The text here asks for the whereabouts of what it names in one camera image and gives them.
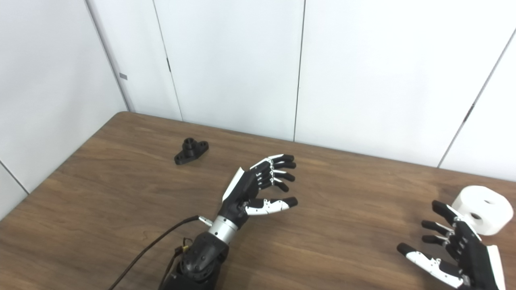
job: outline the black 3d printed part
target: black 3d printed part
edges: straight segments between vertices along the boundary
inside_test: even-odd
[[[193,138],[186,138],[183,142],[183,150],[174,157],[174,161],[177,165],[182,165],[201,157],[207,150],[208,142],[197,142]]]

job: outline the white roll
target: white roll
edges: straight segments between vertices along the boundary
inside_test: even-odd
[[[498,233],[514,215],[509,201],[485,186],[465,187],[452,207],[462,214],[478,234],[491,236]]]

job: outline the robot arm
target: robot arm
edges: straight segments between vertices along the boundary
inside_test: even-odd
[[[505,290],[504,273],[497,246],[485,246],[482,239],[465,222],[464,217],[449,205],[434,200],[434,212],[444,217],[454,228],[434,221],[422,221],[423,228],[435,230],[442,236],[425,235],[423,242],[437,244],[457,261],[457,266],[422,253],[401,243],[398,251],[432,276],[456,289]]]
[[[161,290],[212,290],[217,283],[220,266],[229,252],[229,243],[249,216],[266,215],[287,210],[297,205],[295,197],[285,199],[257,199],[260,190],[278,186],[287,192],[282,179],[294,181],[295,177],[282,168],[296,168],[292,155],[270,156],[251,166],[248,171],[239,168],[222,196],[222,206],[217,218],[198,235],[183,254],[175,271],[165,281]]]

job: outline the brown wood surface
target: brown wood surface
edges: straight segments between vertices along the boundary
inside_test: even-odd
[[[199,160],[173,162],[183,139],[209,142]],[[107,289],[152,240],[196,214],[214,218],[239,166],[288,153],[298,167],[287,212],[251,217],[231,244],[218,289],[446,289],[396,251],[425,245],[422,219],[445,223],[472,184],[516,204],[516,183],[133,113],[120,113],[0,222],[0,289]],[[182,226],[136,264],[118,289],[156,289],[172,249],[205,226]],[[516,288],[516,222],[498,235],[508,289]]]

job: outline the white wall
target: white wall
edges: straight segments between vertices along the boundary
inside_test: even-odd
[[[292,140],[303,0],[156,0],[184,121]]]
[[[441,168],[516,181],[516,40],[501,58]]]
[[[125,105],[83,1],[4,2],[0,39],[0,160],[32,191]]]
[[[437,166],[516,3],[307,1],[296,141]]]
[[[0,220],[3,219],[27,194],[0,164]]]
[[[181,120],[152,0],[87,2],[131,111]]]

